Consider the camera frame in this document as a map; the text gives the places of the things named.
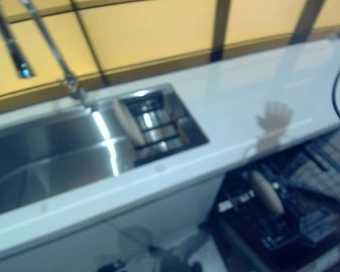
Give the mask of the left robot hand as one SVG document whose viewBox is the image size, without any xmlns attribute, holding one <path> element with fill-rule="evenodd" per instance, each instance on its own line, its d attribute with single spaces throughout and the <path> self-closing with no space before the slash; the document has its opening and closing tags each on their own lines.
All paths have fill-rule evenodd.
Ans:
<svg viewBox="0 0 340 272">
<path fill-rule="evenodd" d="M 117 272 L 124 268 L 122 262 L 113 262 L 98 268 L 97 272 Z"/>
</svg>

